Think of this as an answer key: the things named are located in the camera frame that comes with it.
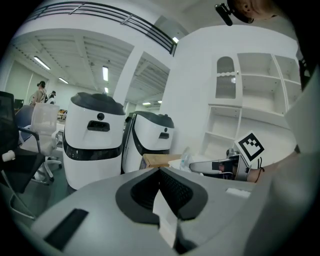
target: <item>black slot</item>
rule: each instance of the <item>black slot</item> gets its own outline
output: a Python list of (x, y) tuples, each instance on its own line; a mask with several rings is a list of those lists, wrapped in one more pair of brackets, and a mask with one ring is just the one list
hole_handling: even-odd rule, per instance
[(89, 131), (96, 131), (96, 132), (109, 132), (110, 125), (107, 122), (90, 121), (88, 123), (87, 129)]
[(166, 133), (166, 132), (161, 132), (160, 133), (160, 136), (159, 136), (159, 139), (169, 139), (169, 133)]
[(46, 236), (44, 240), (56, 249), (62, 251), (87, 215), (88, 212), (85, 210), (74, 209)]

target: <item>black railing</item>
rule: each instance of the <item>black railing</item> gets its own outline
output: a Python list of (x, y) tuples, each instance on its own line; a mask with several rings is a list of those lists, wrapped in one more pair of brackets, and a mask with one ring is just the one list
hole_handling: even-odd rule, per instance
[(35, 9), (25, 22), (56, 14), (81, 14), (105, 18), (139, 31), (164, 47), (172, 55), (177, 47), (172, 38), (145, 19), (129, 11), (96, 2), (70, 1), (49, 4)]

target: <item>cardboard box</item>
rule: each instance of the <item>cardboard box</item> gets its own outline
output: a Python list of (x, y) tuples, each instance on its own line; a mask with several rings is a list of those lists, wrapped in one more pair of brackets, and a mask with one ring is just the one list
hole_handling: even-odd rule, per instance
[(169, 167), (169, 161), (180, 158), (180, 154), (144, 154), (139, 169)]

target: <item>arched cabinet door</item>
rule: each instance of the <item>arched cabinet door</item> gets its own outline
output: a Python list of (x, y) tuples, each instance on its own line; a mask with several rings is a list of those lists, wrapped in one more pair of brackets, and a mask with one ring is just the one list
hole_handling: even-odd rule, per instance
[(242, 105), (242, 79), (236, 54), (212, 56), (210, 105)]

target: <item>white chair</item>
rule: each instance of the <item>white chair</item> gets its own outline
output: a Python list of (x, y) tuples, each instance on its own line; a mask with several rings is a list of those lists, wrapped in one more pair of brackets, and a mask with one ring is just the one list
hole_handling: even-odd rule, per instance
[[(45, 155), (44, 168), (51, 180), (54, 179), (54, 176), (48, 165), (58, 164), (60, 168), (62, 167), (62, 163), (51, 156), (59, 141), (59, 131), (57, 130), (58, 112), (59, 106), (57, 105), (36, 103), (30, 125), (30, 130), (39, 134), (40, 150)], [(24, 150), (38, 152), (37, 141), (34, 137), (30, 137), (20, 147)]]

